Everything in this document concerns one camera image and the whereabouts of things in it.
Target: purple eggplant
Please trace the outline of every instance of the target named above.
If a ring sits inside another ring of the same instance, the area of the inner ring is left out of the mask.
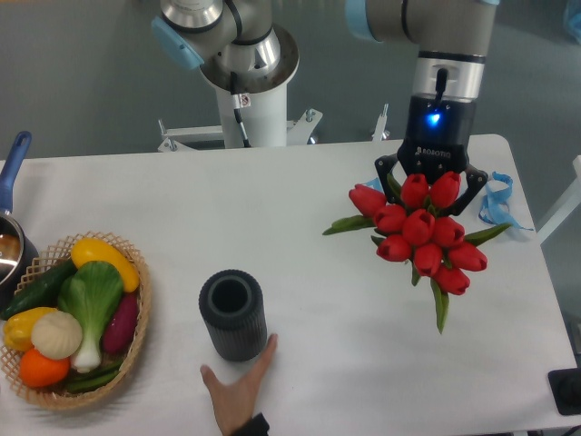
[[[124,352],[133,340],[139,308],[135,292],[126,293],[103,334],[103,351],[109,354]]]

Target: red tulip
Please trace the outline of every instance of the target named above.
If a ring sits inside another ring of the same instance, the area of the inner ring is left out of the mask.
[[[363,216],[371,218],[388,201],[385,195],[364,184],[356,184],[354,189],[349,191],[349,198],[359,209]]]
[[[419,209],[429,192],[428,182],[424,174],[408,176],[401,186],[401,201],[410,209]]]
[[[464,241],[464,227],[449,216],[438,218],[434,224],[432,241],[444,248],[458,245]]]
[[[470,285],[470,279],[458,268],[449,270],[446,266],[439,267],[438,272],[432,277],[443,292],[462,295]]]
[[[431,277],[442,264],[442,249],[434,243],[427,243],[416,249],[414,265],[419,275]]]
[[[487,257],[471,243],[462,243],[448,252],[452,266],[468,271],[486,270]]]
[[[401,234],[411,245],[423,245],[432,237],[435,221],[434,215],[426,209],[417,209],[403,223]]]
[[[429,198],[431,198],[432,204],[440,209],[451,206],[458,198],[461,183],[462,180],[458,173],[448,171],[442,175],[429,191]]]
[[[401,232],[403,223],[408,218],[406,210],[399,204],[388,204],[379,209],[373,219],[378,229],[384,233]]]
[[[411,246],[400,234],[392,234],[379,245],[378,256],[390,262],[404,262],[411,256]]]

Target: cucumber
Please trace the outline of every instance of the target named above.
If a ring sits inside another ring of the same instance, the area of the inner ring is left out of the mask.
[[[66,379],[67,382],[82,382],[85,380],[91,380],[91,379],[96,379],[97,377],[100,377],[102,375],[108,374],[109,372],[119,372],[119,368],[121,368],[121,364],[123,363],[123,360],[121,361],[117,361],[117,362],[113,362],[113,363],[109,363],[108,365],[104,365],[100,368],[97,368],[96,370],[92,370],[91,372],[87,372],[85,374],[76,374],[72,377],[69,377]]]
[[[117,374],[119,374],[119,371],[108,372],[105,375],[95,377],[94,379],[68,381],[64,384],[64,388],[69,393],[95,391],[117,377]]]
[[[7,320],[17,313],[41,306],[54,306],[61,291],[61,285],[76,273],[71,259],[59,263],[44,272],[40,277],[16,293],[8,307],[0,313],[0,319]]]

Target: artificial tulip bouquet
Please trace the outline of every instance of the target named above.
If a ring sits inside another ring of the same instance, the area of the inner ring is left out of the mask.
[[[436,302],[436,324],[442,333],[449,295],[463,295],[470,285],[464,271],[478,272],[487,267],[487,257],[477,247],[511,224],[465,234],[462,225],[445,216],[460,190],[457,173],[445,173],[431,188],[424,174],[412,174],[400,186],[390,173],[388,183],[396,195],[396,203],[387,204],[384,193],[357,184],[350,190],[349,198],[361,215],[338,220],[323,234],[375,227],[377,235],[372,235],[371,240],[378,246],[379,257],[390,262],[411,262],[414,286],[421,277],[430,278]]]

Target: bok choy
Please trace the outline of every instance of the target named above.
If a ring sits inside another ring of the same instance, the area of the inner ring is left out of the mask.
[[[123,280],[107,262],[89,262],[64,283],[58,307],[81,324],[83,341],[71,357],[78,372],[89,372],[101,364],[99,342],[123,296]]]

